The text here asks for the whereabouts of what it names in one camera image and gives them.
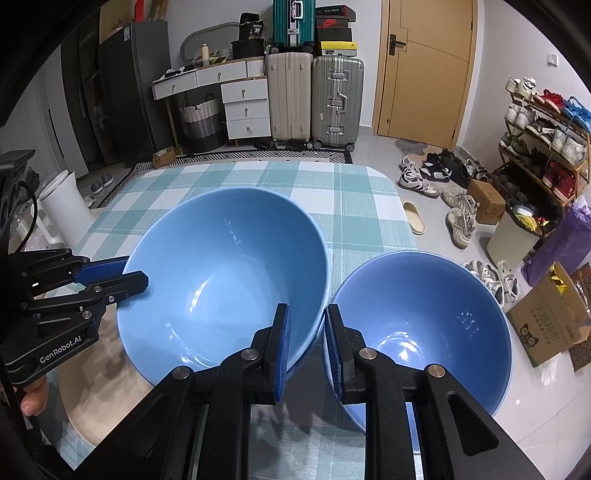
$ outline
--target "light switch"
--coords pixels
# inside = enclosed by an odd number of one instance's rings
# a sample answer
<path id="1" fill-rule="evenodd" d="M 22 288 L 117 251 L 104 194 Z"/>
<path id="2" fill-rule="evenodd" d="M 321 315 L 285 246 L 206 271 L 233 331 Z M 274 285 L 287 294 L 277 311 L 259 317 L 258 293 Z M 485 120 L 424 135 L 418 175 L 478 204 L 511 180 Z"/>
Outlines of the light switch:
<path id="1" fill-rule="evenodd" d="M 558 66 L 558 54 L 548 53 L 548 65 L 550 67 L 557 67 Z"/>

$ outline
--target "trash bag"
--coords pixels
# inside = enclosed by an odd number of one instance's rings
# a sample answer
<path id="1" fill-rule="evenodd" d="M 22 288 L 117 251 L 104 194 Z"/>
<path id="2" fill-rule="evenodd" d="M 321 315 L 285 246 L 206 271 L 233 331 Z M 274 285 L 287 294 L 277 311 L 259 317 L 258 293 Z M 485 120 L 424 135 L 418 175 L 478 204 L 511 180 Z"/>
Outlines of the trash bag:
<path id="1" fill-rule="evenodd" d="M 591 209 L 584 197 L 569 208 L 544 245 L 521 268 L 530 286 L 537 285 L 559 261 L 571 275 L 591 251 Z"/>

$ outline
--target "human hand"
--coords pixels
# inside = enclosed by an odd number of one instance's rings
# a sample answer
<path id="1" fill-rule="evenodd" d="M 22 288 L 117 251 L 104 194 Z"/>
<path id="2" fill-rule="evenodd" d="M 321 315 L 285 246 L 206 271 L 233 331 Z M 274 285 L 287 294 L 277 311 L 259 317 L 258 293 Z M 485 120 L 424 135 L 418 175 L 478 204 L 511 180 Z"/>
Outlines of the human hand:
<path id="1" fill-rule="evenodd" d="M 45 410 L 49 396 L 49 384 L 45 375 L 35 380 L 23 390 L 25 391 L 25 396 L 21 400 L 21 411 L 24 415 L 27 417 L 36 416 Z"/>

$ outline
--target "slipper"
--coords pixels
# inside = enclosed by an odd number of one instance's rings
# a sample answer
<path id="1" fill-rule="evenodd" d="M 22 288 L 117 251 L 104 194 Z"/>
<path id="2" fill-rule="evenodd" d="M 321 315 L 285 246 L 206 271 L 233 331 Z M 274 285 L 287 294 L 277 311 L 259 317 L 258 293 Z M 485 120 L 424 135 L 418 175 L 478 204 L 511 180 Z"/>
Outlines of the slipper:
<path id="1" fill-rule="evenodd" d="M 416 205 L 413 202 L 404 202 L 402 208 L 404 209 L 404 213 L 406 213 L 410 229 L 413 233 L 415 235 L 422 235 L 425 233 L 425 222 L 423 222 Z"/>

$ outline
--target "white trash can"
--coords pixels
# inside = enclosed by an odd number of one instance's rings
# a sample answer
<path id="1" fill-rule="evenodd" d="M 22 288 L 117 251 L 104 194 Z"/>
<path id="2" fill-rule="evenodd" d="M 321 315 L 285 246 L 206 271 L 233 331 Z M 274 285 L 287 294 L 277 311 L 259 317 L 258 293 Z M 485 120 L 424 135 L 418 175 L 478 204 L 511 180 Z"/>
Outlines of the white trash can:
<path id="1" fill-rule="evenodd" d="M 531 232 L 507 206 L 486 251 L 495 265 L 505 260 L 507 267 L 514 270 L 541 237 L 539 227 L 538 232 Z"/>

